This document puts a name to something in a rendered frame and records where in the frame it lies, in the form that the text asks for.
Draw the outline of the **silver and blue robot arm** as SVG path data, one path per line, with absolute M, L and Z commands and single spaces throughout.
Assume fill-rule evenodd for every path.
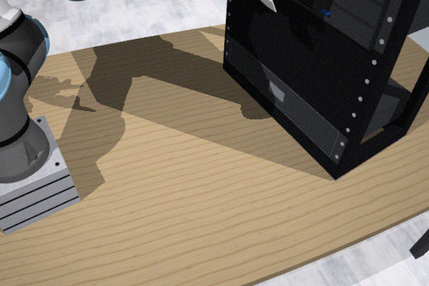
M 49 52 L 49 35 L 35 18 L 0 0 L 0 183 L 32 176 L 49 156 L 45 132 L 23 99 Z

